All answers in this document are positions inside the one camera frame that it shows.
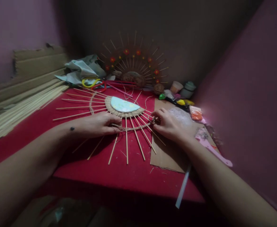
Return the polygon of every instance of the pink wall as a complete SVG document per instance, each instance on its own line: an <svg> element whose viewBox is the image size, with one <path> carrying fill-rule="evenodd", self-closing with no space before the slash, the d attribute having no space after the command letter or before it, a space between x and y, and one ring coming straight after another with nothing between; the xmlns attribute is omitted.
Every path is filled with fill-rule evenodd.
<svg viewBox="0 0 277 227"><path fill-rule="evenodd" d="M54 0L0 0L0 83L13 75L13 50L68 41Z"/></svg>
<svg viewBox="0 0 277 227"><path fill-rule="evenodd" d="M233 170L277 205L277 1L265 0L195 94Z"/></svg>

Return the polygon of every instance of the pink handle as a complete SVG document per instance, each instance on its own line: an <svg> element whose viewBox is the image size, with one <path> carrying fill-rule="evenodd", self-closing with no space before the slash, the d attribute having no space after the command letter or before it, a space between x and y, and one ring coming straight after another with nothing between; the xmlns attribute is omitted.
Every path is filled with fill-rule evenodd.
<svg viewBox="0 0 277 227"><path fill-rule="evenodd" d="M233 166L233 163L230 160L225 159L224 157L221 156L209 143L207 139L202 139L199 135L195 136L195 139L197 139L201 145L203 145L205 148L207 148L210 152L212 152L220 161L222 161L224 164L226 164L229 167Z"/></svg>

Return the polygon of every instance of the dark wall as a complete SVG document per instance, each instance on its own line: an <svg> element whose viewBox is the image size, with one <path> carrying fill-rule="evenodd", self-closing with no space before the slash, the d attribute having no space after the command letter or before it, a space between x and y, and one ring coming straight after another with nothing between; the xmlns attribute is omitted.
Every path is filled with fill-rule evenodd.
<svg viewBox="0 0 277 227"><path fill-rule="evenodd" d="M277 207L277 1L263 2L195 101L233 170Z"/></svg>
<svg viewBox="0 0 277 227"><path fill-rule="evenodd" d="M118 32L129 33L133 42L144 35L144 44L155 40L153 50L160 46L157 56L164 53L167 81L199 83L217 62L244 18L251 15L250 8L259 5L247 0L189 0L189 1L84 1L65 0L62 6L75 43L83 47L85 54L109 52L121 46Z"/></svg>

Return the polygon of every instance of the table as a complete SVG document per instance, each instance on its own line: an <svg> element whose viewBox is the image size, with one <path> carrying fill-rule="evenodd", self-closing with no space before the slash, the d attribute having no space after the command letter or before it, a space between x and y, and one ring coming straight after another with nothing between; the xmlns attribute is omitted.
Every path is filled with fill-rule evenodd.
<svg viewBox="0 0 277 227"><path fill-rule="evenodd" d="M134 91L133 99L137 98L139 92L139 90ZM36 111L22 121L12 132L0 139L0 162L17 152L48 129L70 120L66 119L53 122L53 119L89 111L88 109L72 111L56 110L56 108L60 107L85 106L87 104L80 102L68 103L67 101L61 100L62 98L77 99L70 97L67 93L88 95L82 91L69 89L45 108ZM104 94L124 99L123 94L112 89L107 89ZM143 91L137 100L139 105L145 108L145 100L151 95L151 92ZM154 98L155 95L153 98L146 101L147 110L149 111L154 110ZM63 179L64 181L62 182L66 185L70 184L72 181L76 181L111 189L121 189L147 195L169 197L174 198L176 201L184 174L151 166L151 148L143 137L142 132L138 131L137 134L146 161L143 161L134 132L131 131L128 132L129 164L126 164L126 157L123 154L126 151L125 135L123 132L119 137L120 140L118 139L119 142L116 143L110 165L108 165L108 161L116 137L115 135L105 137L103 143L100 144L94 155L88 161L87 157L95 148L100 138L87 141L87 143L74 154L71 154L74 148L82 142L76 141L74 146L66 151L53 176L56 180ZM150 132L146 134L150 141L152 141ZM205 201L204 197L191 180L188 181L183 199L195 202Z"/></svg>

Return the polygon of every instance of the finger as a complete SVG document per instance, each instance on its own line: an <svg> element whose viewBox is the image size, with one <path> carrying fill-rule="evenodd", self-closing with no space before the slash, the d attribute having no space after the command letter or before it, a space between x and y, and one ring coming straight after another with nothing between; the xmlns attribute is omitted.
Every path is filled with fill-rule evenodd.
<svg viewBox="0 0 277 227"><path fill-rule="evenodd" d="M160 110L164 113L167 113L168 111L165 108L160 108Z"/></svg>
<svg viewBox="0 0 277 227"><path fill-rule="evenodd" d="M108 120L108 125L109 124L117 124L117 125L121 125L122 124L122 119L118 116L115 116L113 114L110 114L108 113L108 117L109 117L109 120Z"/></svg>
<svg viewBox="0 0 277 227"><path fill-rule="evenodd" d="M164 113L161 109L155 110L154 112L151 113L151 115L155 117L160 117L160 118L164 117Z"/></svg>
<svg viewBox="0 0 277 227"><path fill-rule="evenodd" d="M102 132L104 135L113 135L120 132L117 127L103 127Z"/></svg>
<svg viewBox="0 0 277 227"><path fill-rule="evenodd" d="M155 129L155 131L159 132L160 134L163 131L163 127L161 125L154 124L153 128Z"/></svg>

